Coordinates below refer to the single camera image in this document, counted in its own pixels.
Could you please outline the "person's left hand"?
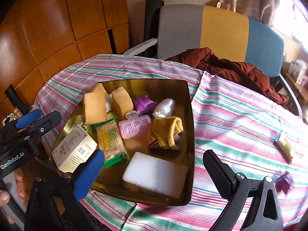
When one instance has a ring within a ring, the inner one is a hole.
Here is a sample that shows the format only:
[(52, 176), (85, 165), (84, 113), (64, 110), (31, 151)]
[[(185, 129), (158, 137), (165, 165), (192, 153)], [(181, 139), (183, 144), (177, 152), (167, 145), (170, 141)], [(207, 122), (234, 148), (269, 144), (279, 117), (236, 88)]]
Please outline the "person's left hand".
[[(16, 180), (17, 194), (19, 196), (19, 199), (21, 200), (21, 202), (24, 202), (24, 198), (26, 194), (25, 186), (23, 184), (23, 173), (21, 169), (19, 168), (15, 170), (15, 180)], [(1, 197), (1, 207), (6, 205), (10, 200), (9, 193), (6, 190), (1, 189), (0, 197)]]

